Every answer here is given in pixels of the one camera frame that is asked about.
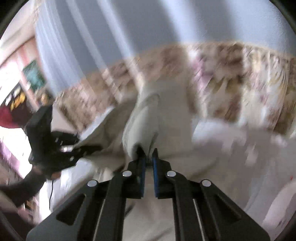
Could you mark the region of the black sleeved left forearm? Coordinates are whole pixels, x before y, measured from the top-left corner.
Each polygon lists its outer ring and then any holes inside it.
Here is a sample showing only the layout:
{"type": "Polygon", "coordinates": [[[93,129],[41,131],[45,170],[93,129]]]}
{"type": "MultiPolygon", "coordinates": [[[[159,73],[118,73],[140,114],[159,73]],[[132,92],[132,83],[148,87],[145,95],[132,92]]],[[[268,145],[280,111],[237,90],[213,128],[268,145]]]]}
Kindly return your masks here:
{"type": "Polygon", "coordinates": [[[16,207],[20,207],[39,193],[45,181],[46,177],[43,174],[31,170],[20,182],[1,186],[1,195],[8,198],[16,207]]]}

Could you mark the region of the person's left hand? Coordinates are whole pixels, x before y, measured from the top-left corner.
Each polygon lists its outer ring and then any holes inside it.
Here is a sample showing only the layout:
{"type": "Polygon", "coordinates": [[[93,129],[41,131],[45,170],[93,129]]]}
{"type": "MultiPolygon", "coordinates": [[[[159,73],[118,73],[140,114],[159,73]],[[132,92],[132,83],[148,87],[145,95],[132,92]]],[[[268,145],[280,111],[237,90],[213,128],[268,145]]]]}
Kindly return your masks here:
{"type": "Polygon", "coordinates": [[[33,166],[32,170],[34,172],[36,172],[38,175],[43,175],[47,180],[57,180],[57,179],[59,179],[61,177],[61,174],[62,174],[61,171],[54,172],[54,173],[51,173],[51,174],[45,174],[43,172],[43,170],[40,169],[38,166],[33,166]]]}

